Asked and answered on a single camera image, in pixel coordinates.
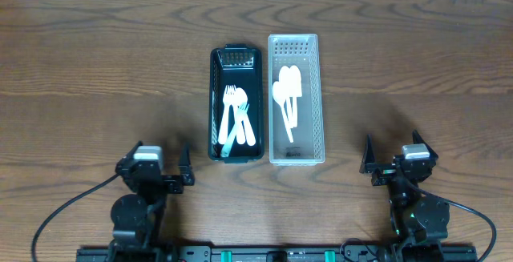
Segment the white plastic spoon group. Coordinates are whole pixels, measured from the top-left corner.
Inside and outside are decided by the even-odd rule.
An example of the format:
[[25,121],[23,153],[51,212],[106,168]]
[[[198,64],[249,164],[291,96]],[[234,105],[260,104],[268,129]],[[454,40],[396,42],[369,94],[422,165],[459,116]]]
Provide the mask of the white plastic spoon group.
[[[242,103],[248,102],[248,96],[247,96],[247,94],[245,93],[245,91],[241,87],[238,87],[236,89],[236,95],[237,95],[237,97],[239,98],[239,100]],[[245,114],[245,117],[243,118],[242,123],[243,123],[243,127],[244,127],[244,134],[245,134],[245,138],[246,138],[246,143],[250,147],[252,147],[252,146],[254,146],[256,144],[256,138],[255,138],[255,135],[254,135],[254,132],[253,132],[252,125],[250,123],[248,114]]]

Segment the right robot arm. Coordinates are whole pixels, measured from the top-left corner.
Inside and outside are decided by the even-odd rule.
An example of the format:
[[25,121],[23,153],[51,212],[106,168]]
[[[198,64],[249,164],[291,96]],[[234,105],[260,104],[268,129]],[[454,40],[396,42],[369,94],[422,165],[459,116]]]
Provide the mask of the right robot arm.
[[438,154],[417,131],[412,140],[391,162],[379,163],[371,138],[366,138],[360,172],[371,175],[374,187],[387,188],[390,222],[398,238],[378,250],[379,261],[444,260],[441,241],[448,237],[450,206],[418,187],[432,175]]

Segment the white plastic fork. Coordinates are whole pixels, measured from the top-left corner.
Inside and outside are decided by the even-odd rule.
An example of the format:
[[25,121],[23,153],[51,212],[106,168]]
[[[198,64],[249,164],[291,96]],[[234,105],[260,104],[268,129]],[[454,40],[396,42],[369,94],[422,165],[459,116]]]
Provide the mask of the white plastic fork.
[[245,94],[245,91],[240,87],[234,87],[235,91],[235,97],[234,97],[234,104],[233,104],[233,110],[234,110],[234,117],[235,117],[235,125],[237,126],[236,130],[236,141],[238,144],[244,144],[245,143],[245,135],[244,130],[242,127],[242,122],[238,120],[238,108],[243,104],[247,102],[247,95]]
[[225,142],[224,146],[221,149],[220,156],[222,158],[227,158],[230,155],[230,152],[232,150],[232,145],[236,139],[236,134],[238,132],[238,129],[240,127],[240,122],[243,119],[243,115],[245,115],[248,111],[249,105],[247,103],[242,103],[236,110],[234,118],[235,123],[232,127],[232,130],[229,132],[227,141]]
[[231,85],[227,85],[224,89],[224,95],[223,95],[223,104],[224,104],[224,111],[221,117],[221,124],[220,124],[220,132],[218,136],[218,143],[219,144],[225,144],[226,140],[228,138],[228,117],[229,117],[229,109],[232,105],[232,95],[233,90]]

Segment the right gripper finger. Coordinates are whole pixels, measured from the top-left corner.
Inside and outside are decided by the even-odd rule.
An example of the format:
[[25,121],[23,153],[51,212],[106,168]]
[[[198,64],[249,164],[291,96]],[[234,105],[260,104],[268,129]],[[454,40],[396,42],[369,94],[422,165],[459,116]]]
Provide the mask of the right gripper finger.
[[374,154],[372,140],[370,135],[366,136],[366,145],[362,156],[362,162],[359,172],[362,174],[372,173],[377,167],[377,162]]
[[420,136],[417,130],[412,131],[412,140],[414,144],[424,144],[430,153],[431,159],[437,159],[438,154],[430,147],[430,145]]

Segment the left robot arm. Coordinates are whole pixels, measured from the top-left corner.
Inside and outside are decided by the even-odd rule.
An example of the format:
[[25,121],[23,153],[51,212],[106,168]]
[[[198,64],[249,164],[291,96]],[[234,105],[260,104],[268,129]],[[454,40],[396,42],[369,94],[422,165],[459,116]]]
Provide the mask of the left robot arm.
[[141,141],[115,165],[131,194],[115,201],[111,208],[113,241],[107,249],[107,262],[177,261],[176,247],[158,241],[168,196],[182,194],[195,184],[189,146],[180,153],[178,175],[165,175],[164,154],[160,146],[145,146]]

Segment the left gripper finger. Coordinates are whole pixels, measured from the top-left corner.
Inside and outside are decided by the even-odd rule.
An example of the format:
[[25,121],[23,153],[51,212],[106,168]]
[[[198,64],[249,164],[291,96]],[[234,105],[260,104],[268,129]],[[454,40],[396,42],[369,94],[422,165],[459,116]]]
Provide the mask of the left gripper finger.
[[123,165],[123,164],[127,163],[128,161],[132,160],[133,159],[133,155],[135,154],[135,152],[137,151],[137,149],[140,146],[143,146],[143,142],[142,141],[138,141],[135,144],[135,146],[119,161],[119,164]]
[[183,185],[193,186],[195,184],[196,178],[192,170],[188,145],[185,145],[180,153],[180,160],[178,166],[180,169],[180,177]]

